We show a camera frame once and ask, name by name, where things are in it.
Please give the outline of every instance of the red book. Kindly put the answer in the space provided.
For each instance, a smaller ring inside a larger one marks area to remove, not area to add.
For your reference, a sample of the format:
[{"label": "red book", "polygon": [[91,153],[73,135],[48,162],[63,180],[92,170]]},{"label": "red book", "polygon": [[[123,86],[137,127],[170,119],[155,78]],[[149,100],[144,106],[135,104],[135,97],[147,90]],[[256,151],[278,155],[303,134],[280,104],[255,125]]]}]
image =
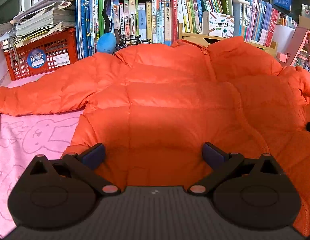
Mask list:
[{"label": "red book", "polygon": [[172,43],[174,41],[176,41],[178,39],[177,37],[177,0],[172,0],[172,15],[171,15],[171,18],[172,18],[172,21],[171,21],[171,25],[172,25],[172,32],[171,32],[171,35],[172,35],[172,38],[171,38],[171,41]]}]

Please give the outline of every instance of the metal screw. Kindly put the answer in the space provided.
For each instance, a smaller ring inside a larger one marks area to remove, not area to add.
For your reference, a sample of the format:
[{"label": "metal screw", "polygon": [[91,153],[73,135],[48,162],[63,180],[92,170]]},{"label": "metal screw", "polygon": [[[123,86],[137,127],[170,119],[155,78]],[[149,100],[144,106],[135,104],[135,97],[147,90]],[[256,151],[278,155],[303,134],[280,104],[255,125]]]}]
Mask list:
[{"label": "metal screw", "polygon": [[206,191],[206,188],[202,185],[194,185],[194,186],[191,186],[190,190],[193,193],[201,194],[201,193],[204,193]]},{"label": "metal screw", "polygon": [[103,186],[102,191],[104,191],[107,194],[115,193],[117,192],[118,188],[115,185],[107,185]]}]

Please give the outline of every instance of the toy bicycle model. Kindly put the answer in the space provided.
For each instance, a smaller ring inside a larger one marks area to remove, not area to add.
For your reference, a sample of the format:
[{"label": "toy bicycle model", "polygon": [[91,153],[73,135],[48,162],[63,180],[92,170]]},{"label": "toy bicycle model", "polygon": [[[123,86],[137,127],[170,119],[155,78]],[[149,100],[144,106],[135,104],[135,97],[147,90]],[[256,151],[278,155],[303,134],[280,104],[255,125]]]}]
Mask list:
[{"label": "toy bicycle model", "polygon": [[151,44],[150,40],[139,40],[141,38],[141,35],[137,35],[137,36],[126,36],[125,34],[121,34],[120,31],[118,31],[118,36],[119,36],[119,44],[118,46],[115,48],[115,52],[127,48],[127,42],[130,42],[131,44],[134,45],[138,45],[138,44]]},{"label": "toy bicycle model", "polygon": [[61,160],[37,155],[9,196],[17,227],[4,239],[305,239],[292,226],[299,194],[270,154],[246,159],[205,143],[202,156],[213,172],[186,191],[121,192],[93,172],[105,158],[101,143]]}]

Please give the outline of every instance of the yellow book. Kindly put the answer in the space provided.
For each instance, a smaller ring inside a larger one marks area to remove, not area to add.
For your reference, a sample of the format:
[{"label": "yellow book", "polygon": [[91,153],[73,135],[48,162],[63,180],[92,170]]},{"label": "yellow book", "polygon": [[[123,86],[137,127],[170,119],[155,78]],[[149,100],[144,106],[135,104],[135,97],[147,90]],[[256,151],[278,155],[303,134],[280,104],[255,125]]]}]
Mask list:
[{"label": "yellow book", "polygon": [[147,29],[147,38],[149,40],[153,40],[152,36],[152,3],[151,2],[146,2],[146,19],[147,19],[147,24],[146,24],[146,29]]},{"label": "yellow book", "polygon": [[187,5],[188,20],[190,24],[190,32],[194,33],[190,0],[186,0],[186,5]]}]

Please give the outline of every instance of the bookshelf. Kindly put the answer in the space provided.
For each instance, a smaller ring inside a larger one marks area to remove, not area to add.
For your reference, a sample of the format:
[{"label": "bookshelf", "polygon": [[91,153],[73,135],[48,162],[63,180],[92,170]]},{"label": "bookshelf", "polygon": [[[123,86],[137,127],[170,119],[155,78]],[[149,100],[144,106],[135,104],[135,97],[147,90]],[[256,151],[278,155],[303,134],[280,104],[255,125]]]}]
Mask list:
[{"label": "bookshelf", "polygon": [[[209,46],[211,45],[213,42],[210,43],[210,40],[224,40],[224,39],[228,39],[228,38],[223,38],[223,37],[216,37],[216,36],[208,36],[205,34],[198,34],[198,33],[185,33],[182,31],[183,30],[183,24],[179,23],[178,24],[178,39],[180,40],[187,40],[190,42],[194,42],[196,44],[202,45],[202,46]],[[264,50],[265,52],[267,52],[268,54],[272,55],[273,57],[276,57],[276,49],[277,49],[277,43],[272,41],[271,46],[270,47],[266,47],[263,45],[259,45],[256,43],[252,43],[252,42],[247,42],[257,48],[260,48],[262,50]]]}]

